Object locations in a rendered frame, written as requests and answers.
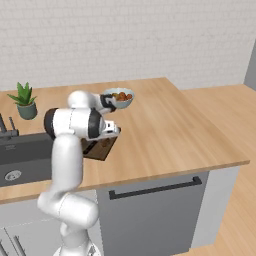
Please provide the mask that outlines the dark brown cutting board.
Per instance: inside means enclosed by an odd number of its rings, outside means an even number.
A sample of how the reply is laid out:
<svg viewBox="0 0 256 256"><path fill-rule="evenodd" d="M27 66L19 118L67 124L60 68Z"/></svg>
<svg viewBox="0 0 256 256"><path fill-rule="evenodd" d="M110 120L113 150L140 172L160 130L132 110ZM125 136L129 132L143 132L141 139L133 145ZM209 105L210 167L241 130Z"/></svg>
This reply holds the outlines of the dark brown cutting board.
<svg viewBox="0 0 256 256"><path fill-rule="evenodd" d="M87 141L82 139L83 157L93 160L104 161L110 153L116 137L101 139L98 141Z"/></svg>

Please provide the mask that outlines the pale grey cupboard door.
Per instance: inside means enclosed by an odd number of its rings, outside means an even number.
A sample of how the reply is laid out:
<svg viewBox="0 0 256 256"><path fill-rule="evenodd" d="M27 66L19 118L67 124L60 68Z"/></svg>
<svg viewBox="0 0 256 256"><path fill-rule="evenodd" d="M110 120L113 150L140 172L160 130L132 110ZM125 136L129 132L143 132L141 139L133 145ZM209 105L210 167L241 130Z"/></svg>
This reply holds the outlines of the pale grey cupboard door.
<svg viewBox="0 0 256 256"><path fill-rule="evenodd" d="M3 230L2 229L0 229L0 240L2 240L2 245L3 245L3 247L4 247L4 245L5 245L5 234L4 234L4 232L3 232Z"/></svg>
<svg viewBox="0 0 256 256"><path fill-rule="evenodd" d="M13 239L15 235L19 237L26 256L53 256L62 245L60 222L55 219L7 227L5 231L19 256L21 254Z"/></svg>

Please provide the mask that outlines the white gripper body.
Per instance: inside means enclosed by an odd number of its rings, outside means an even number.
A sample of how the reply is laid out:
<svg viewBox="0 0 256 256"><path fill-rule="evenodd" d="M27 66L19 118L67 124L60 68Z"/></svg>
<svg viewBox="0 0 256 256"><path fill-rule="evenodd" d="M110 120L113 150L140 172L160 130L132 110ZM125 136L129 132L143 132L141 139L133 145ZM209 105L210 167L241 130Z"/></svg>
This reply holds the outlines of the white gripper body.
<svg viewBox="0 0 256 256"><path fill-rule="evenodd" d="M108 139L118 137L121 132L121 128L118 127L113 121L106 121L105 128L101 132L100 139Z"/></svg>

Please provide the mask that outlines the dark grey sink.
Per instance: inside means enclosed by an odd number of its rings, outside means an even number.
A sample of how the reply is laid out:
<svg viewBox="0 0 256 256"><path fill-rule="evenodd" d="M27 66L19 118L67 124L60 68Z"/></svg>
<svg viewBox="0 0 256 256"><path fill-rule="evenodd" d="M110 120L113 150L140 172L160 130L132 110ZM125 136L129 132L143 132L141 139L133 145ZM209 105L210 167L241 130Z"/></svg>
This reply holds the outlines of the dark grey sink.
<svg viewBox="0 0 256 256"><path fill-rule="evenodd" d="M0 187L50 180L52 146L46 133L0 139Z"/></svg>

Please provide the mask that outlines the pale grey panel under sink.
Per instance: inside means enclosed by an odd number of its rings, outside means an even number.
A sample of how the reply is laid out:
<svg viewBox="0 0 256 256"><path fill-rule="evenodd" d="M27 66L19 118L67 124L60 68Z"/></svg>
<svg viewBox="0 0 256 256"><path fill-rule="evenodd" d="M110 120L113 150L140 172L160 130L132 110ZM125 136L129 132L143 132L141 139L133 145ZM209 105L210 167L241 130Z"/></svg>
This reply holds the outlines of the pale grey panel under sink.
<svg viewBox="0 0 256 256"><path fill-rule="evenodd" d="M0 228L49 219L91 228L98 218L95 190L43 192L37 199L0 204Z"/></svg>

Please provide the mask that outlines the grey dishwasher front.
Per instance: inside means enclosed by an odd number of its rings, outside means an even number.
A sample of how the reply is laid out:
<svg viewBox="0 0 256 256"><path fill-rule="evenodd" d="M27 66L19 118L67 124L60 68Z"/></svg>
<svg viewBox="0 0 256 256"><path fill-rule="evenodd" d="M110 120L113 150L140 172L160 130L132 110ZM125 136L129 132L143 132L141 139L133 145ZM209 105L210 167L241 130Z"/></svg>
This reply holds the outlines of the grey dishwasher front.
<svg viewBox="0 0 256 256"><path fill-rule="evenodd" d="M146 195L109 199L124 193L198 176L202 184ZM105 187L97 191L104 256L171 256L189 250L208 174L206 172Z"/></svg>

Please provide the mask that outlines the pale blue bowl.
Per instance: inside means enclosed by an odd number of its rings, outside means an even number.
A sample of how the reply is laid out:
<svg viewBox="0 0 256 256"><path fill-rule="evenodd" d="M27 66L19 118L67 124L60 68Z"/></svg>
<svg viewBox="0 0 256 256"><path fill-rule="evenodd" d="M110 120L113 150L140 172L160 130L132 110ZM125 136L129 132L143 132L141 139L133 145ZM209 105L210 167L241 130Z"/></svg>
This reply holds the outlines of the pale blue bowl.
<svg viewBox="0 0 256 256"><path fill-rule="evenodd" d="M130 100L126 100L126 101L116 101L116 107L118 109L124 109L126 107L128 107L132 100L134 99L135 97L135 94L134 92L131 90L131 89L128 89L128 88L110 88L110 89L106 89L104 91L104 94L111 94L113 96L115 96L117 98L117 95L120 93L120 92L124 92L126 95L127 94L132 94L133 95L133 98L130 99Z"/></svg>

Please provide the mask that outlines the dark grey tap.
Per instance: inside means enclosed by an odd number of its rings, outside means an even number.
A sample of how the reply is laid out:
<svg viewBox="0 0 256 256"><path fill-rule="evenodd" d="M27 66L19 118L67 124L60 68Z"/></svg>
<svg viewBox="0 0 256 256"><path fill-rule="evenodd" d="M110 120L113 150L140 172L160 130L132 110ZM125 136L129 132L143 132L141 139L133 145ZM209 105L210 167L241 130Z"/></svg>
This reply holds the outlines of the dark grey tap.
<svg viewBox="0 0 256 256"><path fill-rule="evenodd" d="M11 130L6 128L2 115L0 114L0 139L10 140L19 135L19 130L15 128L12 118L9 118L10 124L12 126Z"/></svg>

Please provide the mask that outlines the pale grey island end panel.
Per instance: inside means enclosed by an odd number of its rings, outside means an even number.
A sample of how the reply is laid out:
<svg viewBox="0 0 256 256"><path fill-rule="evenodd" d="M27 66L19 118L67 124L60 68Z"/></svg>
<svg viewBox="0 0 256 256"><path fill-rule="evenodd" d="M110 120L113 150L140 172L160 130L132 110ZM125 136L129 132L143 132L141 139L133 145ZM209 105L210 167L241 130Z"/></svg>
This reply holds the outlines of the pale grey island end panel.
<svg viewBox="0 0 256 256"><path fill-rule="evenodd" d="M209 172L205 192L192 239L192 248L215 242L240 167Z"/></svg>

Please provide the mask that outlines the green plant in grey pot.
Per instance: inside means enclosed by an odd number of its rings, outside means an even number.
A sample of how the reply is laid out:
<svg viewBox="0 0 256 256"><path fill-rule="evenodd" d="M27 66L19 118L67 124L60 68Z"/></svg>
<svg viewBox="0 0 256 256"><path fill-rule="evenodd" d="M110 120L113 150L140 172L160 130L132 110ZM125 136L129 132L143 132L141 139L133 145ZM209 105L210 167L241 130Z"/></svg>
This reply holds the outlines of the green plant in grey pot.
<svg viewBox="0 0 256 256"><path fill-rule="evenodd" d="M9 97L14 101L17 106L20 117L24 120L32 120L37 116L37 106L35 97L32 96L33 88L26 83L24 86L20 82L17 83L18 95L14 96L9 94Z"/></svg>

